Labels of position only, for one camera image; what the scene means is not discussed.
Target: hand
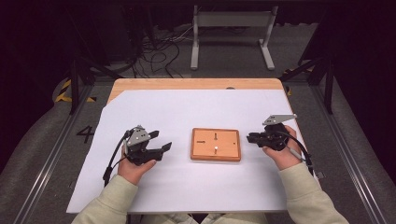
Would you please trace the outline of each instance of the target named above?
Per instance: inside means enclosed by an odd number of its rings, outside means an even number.
[[[285,128],[291,136],[297,138],[296,131],[294,131],[288,125],[285,125]],[[284,170],[301,162],[300,159],[291,154],[291,148],[301,155],[300,147],[291,138],[289,138],[288,144],[281,151],[273,150],[270,147],[263,147],[262,151],[264,151],[265,154],[275,161],[275,164],[279,170]]]
[[[140,181],[140,178],[142,178],[143,174],[148,170],[150,170],[157,162],[155,160],[152,160],[137,166],[129,162],[128,159],[124,159],[125,158],[124,152],[125,152],[125,146],[122,146],[121,159],[123,160],[120,161],[119,163],[118,174],[124,177],[132,184],[137,185]]]

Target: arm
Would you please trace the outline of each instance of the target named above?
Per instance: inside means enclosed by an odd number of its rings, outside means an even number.
[[[296,137],[296,132],[285,126]],[[281,151],[264,147],[262,150],[271,157],[279,168],[279,174],[285,187],[289,214],[296,223],[347,223],[339,214],[330,197],[319,187],[309,174],[305,164],[297,159],[290,148],[301,154],[301,150],[292,139]]]
[[[148,161],[136,166],[121,159],[118,174],[73,220],[73,223],[125,223],[128,209],[137,192],[142,175],[155,165]]]

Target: wooden tray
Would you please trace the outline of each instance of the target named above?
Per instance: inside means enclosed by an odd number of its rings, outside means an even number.
[[[191,159],[196,161],[241,161],[238,130],[192,129]]]

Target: beige sleeve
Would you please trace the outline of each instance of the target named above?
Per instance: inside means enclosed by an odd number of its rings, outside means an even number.
[[[99,197],[93,199],[72,223],[125,223],[137,186],[115,175]]]
[[[348,223],[332,204],[330,197],[309,174],[304,163],[280,171],[287,207],[296,223]]]

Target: white paper sheet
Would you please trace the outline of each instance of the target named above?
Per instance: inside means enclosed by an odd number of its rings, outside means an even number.
[[[262,132],[262,122],[274,114],[293,114],[282,90],[125,91],[102,112],[67,212],[80,212],[100,194],[114,148],[138,124],[148,133],[160,131],[148,149],[169,142],[172,147],[141,179],[130,212],[286,210],[274,162],[246,139],[248,133]],[[284,124],[304,143],[294,119]],[[192,161],[193,128],[239,130],[242,160]]]

